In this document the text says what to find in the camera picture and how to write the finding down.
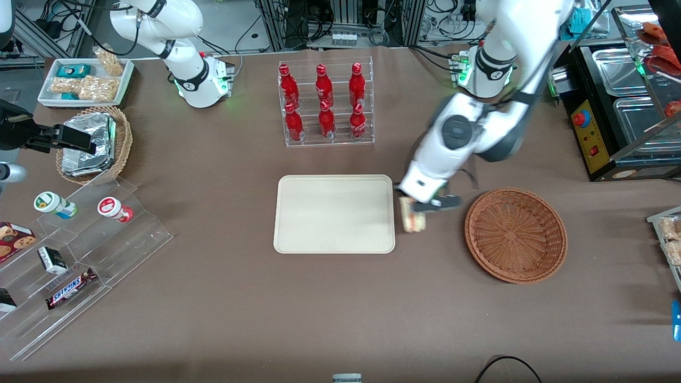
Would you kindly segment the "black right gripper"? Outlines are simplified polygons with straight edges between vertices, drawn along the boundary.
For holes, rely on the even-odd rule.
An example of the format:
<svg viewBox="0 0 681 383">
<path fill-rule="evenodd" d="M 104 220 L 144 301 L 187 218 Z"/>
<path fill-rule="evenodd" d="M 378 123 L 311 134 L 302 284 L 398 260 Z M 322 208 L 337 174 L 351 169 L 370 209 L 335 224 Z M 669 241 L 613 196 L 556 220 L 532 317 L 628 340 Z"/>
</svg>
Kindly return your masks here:
<svg viewBox="0 0 681 383">
<path fill-rule="evenodd" d="M 1 150 L 32 149 L 28 143 L 51 149 L 72 149 L 95 155 L 96 145 L 92 136 L 65 124 L 54 126 L 37 126 L 37 133 L 32 136 L 32 114 L 15 104 L 1 99 Z"/>
</svg>

